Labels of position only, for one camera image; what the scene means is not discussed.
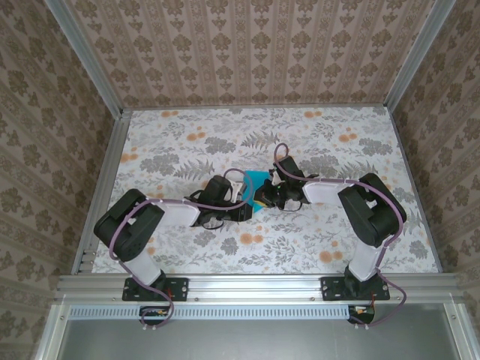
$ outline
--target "floral tablecloth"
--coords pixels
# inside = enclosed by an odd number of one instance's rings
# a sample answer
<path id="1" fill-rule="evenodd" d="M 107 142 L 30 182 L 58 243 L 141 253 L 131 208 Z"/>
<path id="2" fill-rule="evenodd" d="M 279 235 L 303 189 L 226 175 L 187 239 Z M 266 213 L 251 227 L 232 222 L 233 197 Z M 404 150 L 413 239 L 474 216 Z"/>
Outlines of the floral tablecloth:
<path id="1" fill-rule="evenodd" d="M 377 173 L 406 209 L 403 236 L 385 272 L 438 272 L 425 219 L 389 114 L 382 107 L 182 109 L 136 111 L 110 205 L 130 188 L 181 199 L 230 167 L 272 168 L 285 142 L 305 174 L 357 179 Z M 262 209 L 245 223 L 157 228 L 148 252 L 167 273 L 292 274 L 342 272 L 357 238 L 342 208 Z M 93 272 L 121 272 L 100 243 Z"/>

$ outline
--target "blue cloth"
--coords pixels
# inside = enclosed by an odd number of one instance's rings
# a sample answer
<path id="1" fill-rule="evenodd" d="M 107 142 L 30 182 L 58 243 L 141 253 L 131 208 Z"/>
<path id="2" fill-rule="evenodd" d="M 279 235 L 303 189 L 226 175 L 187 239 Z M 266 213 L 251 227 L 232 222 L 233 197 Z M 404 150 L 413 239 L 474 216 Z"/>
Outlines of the blue cloth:
<path id="1" fill-rule="evenodd" d="M 268 171 L 253 171 L 253 170 L 247 170 L 246 173 L 250 176 L 253 182 L 253 195 L 255 194 L 255 191 L 263 185 L 263 182 L 266 179 L 270 179 L 270 174 Z M 247 188 L 245 189 L 243 193 L 242 199 L 245 200 L 248 195 L 248 180 L 245 180 L 245 183 L 247 184 Z M 250 200 L 248 200 L 248 204 L 253 206 L 253 212 L 258 212 L 263 208 L 263 206 L 260 206 L 254 202 L 254 198 L 252 197 Z"/>

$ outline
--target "ventilation grille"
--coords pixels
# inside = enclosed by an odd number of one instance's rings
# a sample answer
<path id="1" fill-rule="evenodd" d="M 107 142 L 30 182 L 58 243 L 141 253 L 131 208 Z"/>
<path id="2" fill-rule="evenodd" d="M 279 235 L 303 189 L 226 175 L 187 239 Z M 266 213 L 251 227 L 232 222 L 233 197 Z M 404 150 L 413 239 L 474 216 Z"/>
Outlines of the ventilation grille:
<path id="1" fill-rule="evenodd" d="M 69 320 L 138 320 L 139 305 L 75 305 Z M 176 305 L 174 320 L 348 319 L 348 305 Z M 146 316 L 148 319 L 158 317 Z"/>

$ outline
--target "fabric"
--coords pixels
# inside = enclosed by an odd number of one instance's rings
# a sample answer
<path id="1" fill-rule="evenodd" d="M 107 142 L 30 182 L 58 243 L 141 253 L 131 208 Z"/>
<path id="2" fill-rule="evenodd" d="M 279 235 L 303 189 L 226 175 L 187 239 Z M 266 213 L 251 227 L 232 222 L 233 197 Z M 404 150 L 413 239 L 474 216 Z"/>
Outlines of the fabric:
<path id="1" fill-rule="evenodd" d="M 394 118 L 443 268 L 480 334 L 480 3 L 457 1 Z"/>
<path id="2" fill-rule="evenodd" d="M 124 107 L 383 103 L 433 0 L 67 0 Z"/>
<path id="3" fill-rule="evenodd" d="M 42 1 L 0 1 L 0 359 L 29 359 L 113 120 Z"/>
<path id="4" fill-rule="evenodd" d="M 266 171 L 280 142 L 306 175 L 381 176 L 408 214 L 401 241 L 390 247 L 382 268 L 438 271 L 383 107 L 134 111 L 110 205 L 131 188 L 181 199 L 230 167 Z M 147 251 L 167 273 L 332 273 L 344 271 L 357 239 L 341 207 L 316 204 L 293 213 L 264 208 L 247 222 L 215 231 L 159 226 Z M 100 243 L 93 272 L 121 271 Z"/>

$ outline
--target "wall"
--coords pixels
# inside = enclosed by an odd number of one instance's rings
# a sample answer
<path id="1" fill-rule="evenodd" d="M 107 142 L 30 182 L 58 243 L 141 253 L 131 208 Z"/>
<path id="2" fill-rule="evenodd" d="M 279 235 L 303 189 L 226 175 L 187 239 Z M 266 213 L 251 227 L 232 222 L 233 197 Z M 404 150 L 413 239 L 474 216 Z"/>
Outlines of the wall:
<path id="1" fill-rule="evenodd" d="M 113 120 L 42 0 L 0 2 L 0 359 L 34 353 Z"/>
<path id="2" fill-rule="evenodd" d="M 443 267 L 480 333 L 480 1 L 457 0 L 394 111 Z"/>
<path id="3" fill-rule="evenodd" d="M 124 107 L 382 103 L 433 0 L 67 0 Z"/>

